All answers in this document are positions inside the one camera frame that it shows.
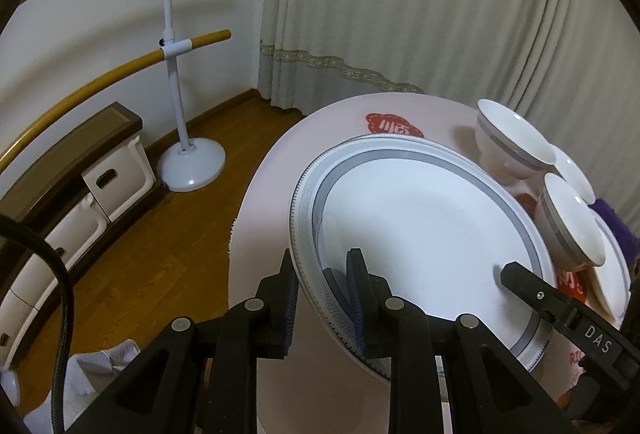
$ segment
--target white stand base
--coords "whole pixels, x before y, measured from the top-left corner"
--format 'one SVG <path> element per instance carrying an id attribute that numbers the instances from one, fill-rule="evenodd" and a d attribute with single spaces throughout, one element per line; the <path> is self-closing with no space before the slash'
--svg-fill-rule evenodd
<path id="1" fill-rule="evenodd" d="M 190 192 L 209 185 L 225 167 L 222 146 L 209 138 L 193 138 L 192 146 L 183 151 L 174 143 L 158 161 L 158 174 L 172 192 Z"/>
<path id="2" fill-rule="evenodd" d="M 20 405 L 20 384 L 18 383 L 18 375 L 13 370 L 3 370 L 0 372 L 0 384 L 4 388 L 4 392 L 14 407 Z"/>

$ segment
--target curtain fold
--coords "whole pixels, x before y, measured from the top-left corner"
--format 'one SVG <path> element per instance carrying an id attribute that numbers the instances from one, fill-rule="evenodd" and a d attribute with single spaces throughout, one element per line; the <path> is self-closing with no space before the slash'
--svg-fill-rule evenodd
<path id="1" fill-rule="evenodd" d="M 515 109 L 640 231 L 640 36 L 618 0 L 265 0 L 258 89 L 310 113 L 421 92 Z"/>

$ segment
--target white wall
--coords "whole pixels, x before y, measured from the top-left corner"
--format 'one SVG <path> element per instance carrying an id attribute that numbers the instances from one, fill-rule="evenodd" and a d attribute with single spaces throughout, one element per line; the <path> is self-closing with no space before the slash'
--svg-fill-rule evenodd
<path id="1" fill-rule="evenodd" d="M 178 59 L 187 119 L 255 86 L 261 1 L 174 0 L 177 38 L 223 28 L 233 33 L 229 41 Z M 71 91 L 156 49 L 162 30 L 162 0 L 21 5 L 0 36 L 0 149 Z M 0 195 L 53 143 L 113 101 L 142 117 L 147 145 L 175 128 L 166 69 L 158 64 L 96 95 L 46 131 L 0 177 Z"/>

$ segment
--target white plate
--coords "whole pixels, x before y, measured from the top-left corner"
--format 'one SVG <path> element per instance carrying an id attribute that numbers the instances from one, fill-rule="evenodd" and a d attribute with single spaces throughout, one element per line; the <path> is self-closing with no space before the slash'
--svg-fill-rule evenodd
<path id="1" fill-rule="evenodd" d="M 344 281 L 351 248 L 429 315 L 477 315 L 529 370 L 550 338 L 551 326 L 499 284 L 517 261 L 556 285 L 531 219 L 487 173 L 432 141 L 369 135 L 323 153 L 293 196 L 290 246 L 306 297 L 386 378 L 389 360 L 364 360 L 356 347 Z"/>
<path id="2" fill-rule="evenodd" d="M 605 311 L 622 322 L 631 299 L 631 276 L 616 236 L 596 211 L 591 212 L 600 229 L 606 252 L 604 265 L 588 270 L 591 287 Z"/>

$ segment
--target purple cloth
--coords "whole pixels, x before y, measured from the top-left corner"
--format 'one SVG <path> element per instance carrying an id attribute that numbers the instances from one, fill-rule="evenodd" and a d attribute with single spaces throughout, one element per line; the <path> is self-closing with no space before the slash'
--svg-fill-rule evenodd
<path id="1" fill-rule="evenodd" d="M 625 256 L 627 264 L 632 263 L 638 253 L 638 238 L 629 230 L 629 227 L 625 225 L 624 221 L 616 214 L 616 211 L 613 210 L 604 199 L 596 199 L 595 203 L 589 205 L 589 207 L 595 210 L 611 229 L 611 232 L 613 232 L 613 235 L 620 245 L 620 250 L 622 251 L 622 255 Z"/>

